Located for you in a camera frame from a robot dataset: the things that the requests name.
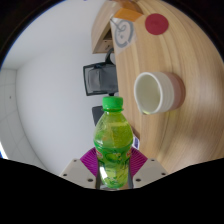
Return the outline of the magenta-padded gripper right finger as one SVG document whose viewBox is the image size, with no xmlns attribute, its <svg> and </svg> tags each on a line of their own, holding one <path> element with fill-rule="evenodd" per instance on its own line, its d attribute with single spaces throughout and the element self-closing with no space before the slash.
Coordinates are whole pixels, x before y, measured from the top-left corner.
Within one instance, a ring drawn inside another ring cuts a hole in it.
<svg viewBox="0 0 224 224">
<path fill-rule="evenodd" d="M 165 177 L 168 172 L 155 159 L 148 159 L 139 150 L 131 148 L 129 161 L 128 187 L 140 188 Z"/>
</svg>

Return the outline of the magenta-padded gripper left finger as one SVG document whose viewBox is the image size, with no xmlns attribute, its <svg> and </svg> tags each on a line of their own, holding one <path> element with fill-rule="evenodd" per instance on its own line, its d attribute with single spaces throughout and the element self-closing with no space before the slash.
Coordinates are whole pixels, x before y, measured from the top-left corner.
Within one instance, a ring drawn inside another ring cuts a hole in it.
<svg viewBox="0 0 224 224">
<path fill-rule="evenodd" d="M 98 189 L 99 166 L 96 149 L 90 149 L 80 159 L 73 159 L 62 171 L 60 176 L 78 186 Z"/>
</svg>

